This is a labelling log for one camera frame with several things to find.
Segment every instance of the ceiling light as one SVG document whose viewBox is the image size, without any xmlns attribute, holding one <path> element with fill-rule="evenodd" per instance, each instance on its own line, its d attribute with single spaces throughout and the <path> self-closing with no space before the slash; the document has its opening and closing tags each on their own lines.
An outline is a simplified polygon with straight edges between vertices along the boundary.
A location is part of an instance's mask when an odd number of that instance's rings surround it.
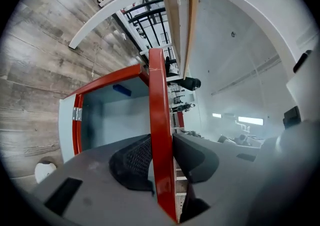
<svg viewBox="0 0 320 226">
<path fill-rule="evenodd" d="M 250 124 L 256 124 L 256 125 L 260 125 L 260 126 L 264 125 L 264 120 L 262 118 L 239 116 L 238 117 L 238 121 L 239 122 L 250 123 Z"/>
<path fill-rule="evenodd" d="M 216 117 L 216 118 L 222 118 L 221 114 L 216 114 L 216 113 L 212 113 L 212 116 Z"/>
</svg>

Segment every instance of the silver hinge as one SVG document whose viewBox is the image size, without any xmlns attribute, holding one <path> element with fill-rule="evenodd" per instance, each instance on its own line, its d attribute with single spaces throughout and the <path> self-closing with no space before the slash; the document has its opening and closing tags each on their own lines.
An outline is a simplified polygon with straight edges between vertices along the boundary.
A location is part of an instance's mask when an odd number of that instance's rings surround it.
<svg viewBox="0 0 320 226">
<path fill-rule="evenodd" d="M 76 120 L 76 121 L 82 120 L 82 108 L 73 107 L 72 120 Z"/>
</svg>

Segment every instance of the wooden beam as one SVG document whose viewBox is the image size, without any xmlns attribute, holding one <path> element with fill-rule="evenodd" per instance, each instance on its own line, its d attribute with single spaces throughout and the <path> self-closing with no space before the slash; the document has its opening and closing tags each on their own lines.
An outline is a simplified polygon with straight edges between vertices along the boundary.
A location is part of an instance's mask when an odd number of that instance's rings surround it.
<svg viewBox="0 0 320 226">
<path fill-rule="evenodd" d="M 187 42 L 187 52 L 186 52 L 186 59 L 184 65 L 184 72 L 183 72 L 183 79 L 187 76 L 187 69 L 190 60 L 190 53 L 192 50 L 192 45 L 195 36 L 195 29 L 196 29 L 196 14 L 197 14 L 197 6 L 199 0 L 190 0 L 189 3 L 189 29 L 188 29 L 188 42 Z"/>
</svg>

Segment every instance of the red metal frame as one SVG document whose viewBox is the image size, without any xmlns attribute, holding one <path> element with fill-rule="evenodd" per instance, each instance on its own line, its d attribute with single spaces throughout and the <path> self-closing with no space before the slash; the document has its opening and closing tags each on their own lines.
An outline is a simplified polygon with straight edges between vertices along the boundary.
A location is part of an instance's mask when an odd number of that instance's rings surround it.
<svg viewBox="0 0 320 226">
<path fill-rule="evenodd" d="M 178 117 L 179 127 L 184 128 L 185 127 L 184 114 L 182 113 L 182 111 L 178 111 L 176 114 Z"/>
<path fill-rule="evenodd" d="M 153 171 L 159 205 L 175 221 L 176 194 L 169 99 L 163 50 L 149 50 L 149 105 Z"/>
<path fill-rule="evenodd" d="M 86 84 L 85 86 L 80 87 L 78 90 L 73 91 L 68 95 L 68 97 L 74 94 L 84 95 L 86 93 L 103 88 L 105 86 L 112 85 L 114 83 L 129 80 L 129 79 L 133 79 L 136 77 L 139 77 L 147 86 L 149 86 L 148 73 L 140 64 L 135 64 L 135 65 L 111 72 L 108 75 L 102 76 Z"/>
<path fill-rule="evenodd" d="M 76 94 L 74 107 L 82 109 L 83 102 L 84 102 L 84 94 L 87 94 L 89 92 L 103 88 L 108 85 L 112 85 L 117 82 L 133 79 L 136 77 L 139 77 L 147 86 L 149 86 L 148 73 L 140 64 L 135 64 L 135 65 L 114 71 L 108 75 L 102 76 L 86 84 L 85 86 L 79 88 L 78 90 L 72 92 L 67 97 Z M 72 121 L 72 142 L 73 142 L 74 155 L 77 155 L 80 152 L 82 152 L 81 121 L 77 121 L 77 120 Z"/>
<path fill-rule="evenodd" d="M 80 95 L 76 94 L 73 107 L 78 107 L 79 100 L 80 100 Z M 78 121 L 76 119 L 72 120 L 72 144 L 73 144 L 74 155 L 77 155 L 79 153 L 79 149 L 78 149 Z"/>
</svg>

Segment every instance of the black slot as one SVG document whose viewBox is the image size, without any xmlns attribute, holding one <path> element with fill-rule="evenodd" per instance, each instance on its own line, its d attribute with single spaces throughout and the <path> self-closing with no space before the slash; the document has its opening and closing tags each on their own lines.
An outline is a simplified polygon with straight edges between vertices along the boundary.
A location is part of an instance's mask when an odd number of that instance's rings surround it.
<svg viewBox="0 0 320 226">
<path fill-rule="evenodd" d="M 82 183 L 82 180 L 67 178 L 44 205 L 52 212 L 62 216 Z"/>
<path fill-rule="evenodd" d="M 251 162 L 255 161 L 255 159 L 256 159 L 256 156 L 244 154 L 244 153 L 238 154 L 238 155 L 236 155 L 236 157 L 239 159 L 243 159 L 243 160 L 247 160 L 247 161 L 251 161 Z"/>
<path fill-rule="evenodd" d="M 300 59 L 297 61 L 297 63 L 293 67 L 293 72 L 294 73 L 297 73 L 297 71 L 300 69 L 302 64 L 304 64 L 304 62 L 306 61 L 308 56 L 311 54 L 311 52 L 312 52 L 312 50 L 307 50 L 301 55 Z"/>
</svg>

